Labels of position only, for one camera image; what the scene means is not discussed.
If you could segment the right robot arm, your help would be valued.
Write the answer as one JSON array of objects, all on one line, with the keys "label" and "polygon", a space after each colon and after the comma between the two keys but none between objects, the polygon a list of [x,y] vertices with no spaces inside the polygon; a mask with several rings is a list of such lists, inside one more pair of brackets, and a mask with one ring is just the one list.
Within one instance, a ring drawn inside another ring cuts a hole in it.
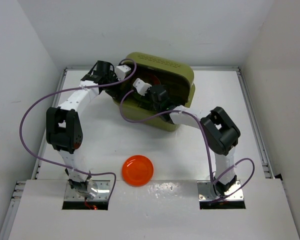
[{"label": "right robot arm", "polygon": [[212,181],[221,196],[237,181],[234,169],[235,146],[241,132],[222,107],[215,107],[208,115],[201,111],[177,105],[169,97],[162,85],[150,86],[145,96],[150,100],[157,113],[167,123],[185,125],[203,130],[207,146],[214,152],[215,176]]}]

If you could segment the orange plate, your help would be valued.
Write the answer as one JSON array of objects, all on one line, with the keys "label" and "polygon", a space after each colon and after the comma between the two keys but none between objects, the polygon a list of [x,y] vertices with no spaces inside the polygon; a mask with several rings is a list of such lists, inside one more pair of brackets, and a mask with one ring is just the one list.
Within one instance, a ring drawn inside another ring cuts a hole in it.
[{"label": "orange plate", "polygon": [[159,78],[155,74],[150,73],[149,76],[151,78],[151,84],[152,85],[161,85],[161,81],[159,80]]},{"label": "orange plate", "polygon": [[146,185],[154,175],[152,161],[143,155],[133,155],[122,165],[121,175],[130,186],[141,187]]}]

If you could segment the olive green dish rack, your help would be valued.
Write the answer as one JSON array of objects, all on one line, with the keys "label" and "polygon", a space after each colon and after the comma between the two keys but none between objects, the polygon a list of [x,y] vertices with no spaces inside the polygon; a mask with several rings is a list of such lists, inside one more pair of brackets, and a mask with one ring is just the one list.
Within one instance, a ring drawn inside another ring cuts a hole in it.
[{"label": "olive green dish rack", "polygon": [[150,100],[146,96],[139,95],[133,87],[133,82],[137,78],[152,85],[150,74],[159,78],[160,85],[164,86],[174,103],[187,108],[191,106],[196,87],[194,71],[189,65],[142,52],[132,52],[126,57],[135,61],[136,72],[120,86],[119,96],[113,99],[115,104],[120,105],[124,95],[133,90],[122,104],[122,112],[126,118],[137,121],[158,113]]}]

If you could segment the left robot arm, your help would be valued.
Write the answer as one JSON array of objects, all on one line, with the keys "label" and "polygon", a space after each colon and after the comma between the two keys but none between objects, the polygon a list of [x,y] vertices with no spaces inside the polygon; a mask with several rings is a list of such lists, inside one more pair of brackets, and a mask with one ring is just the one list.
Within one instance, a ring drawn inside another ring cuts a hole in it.
[{"label": "left robot arm", "polygon": [[70,188],[85,200],[94,199],[98,187],[93,183],[85,161],[75,152],[83,143],[80,115],[102,92],[103,88],[99,85],[117,83],[131,71],[127,65],[113,67],[111,63],[99,60],[80,80],[78,90],[57,107],[50,107],[46,111],[46,141],[61,155],[64,164],[70,167],[67,169]]}]

